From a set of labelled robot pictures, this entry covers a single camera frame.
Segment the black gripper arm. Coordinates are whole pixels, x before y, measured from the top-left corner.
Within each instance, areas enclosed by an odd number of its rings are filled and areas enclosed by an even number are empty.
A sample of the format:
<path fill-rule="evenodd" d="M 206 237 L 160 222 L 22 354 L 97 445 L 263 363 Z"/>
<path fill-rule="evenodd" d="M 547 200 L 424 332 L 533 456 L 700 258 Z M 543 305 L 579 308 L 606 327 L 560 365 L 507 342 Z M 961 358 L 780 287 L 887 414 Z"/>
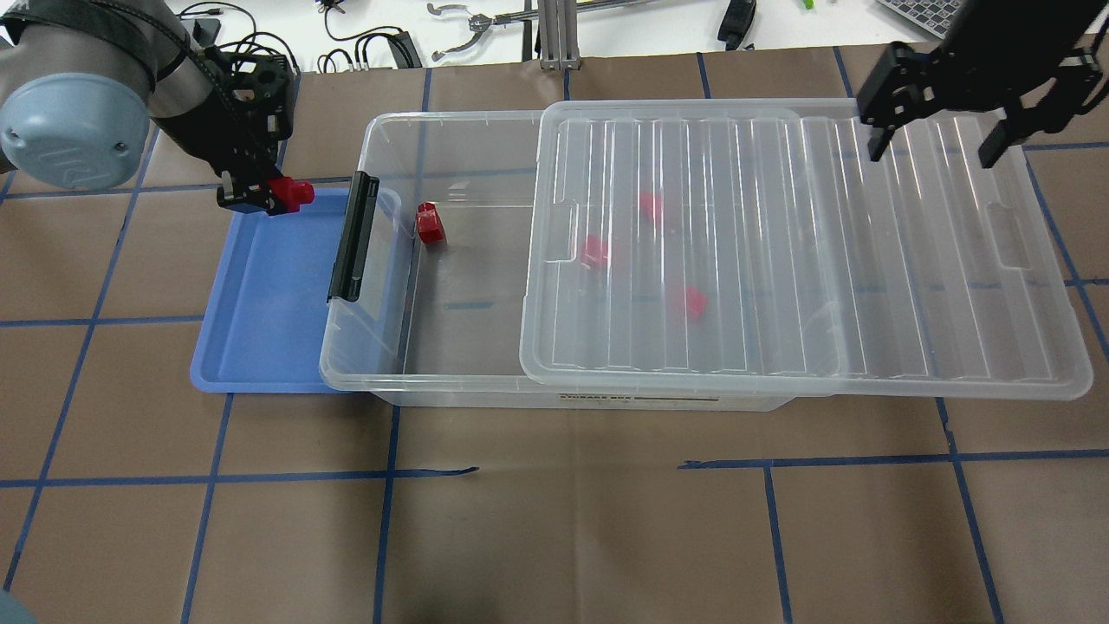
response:
<path fill-rule="evenodd" d="M 161 72 L 161 131 L 218 180 L 217 204 L 266 213 L 266 181 L 281 177 L 293 132 L 294 69 L 281 53 L 185 53 Z"/>

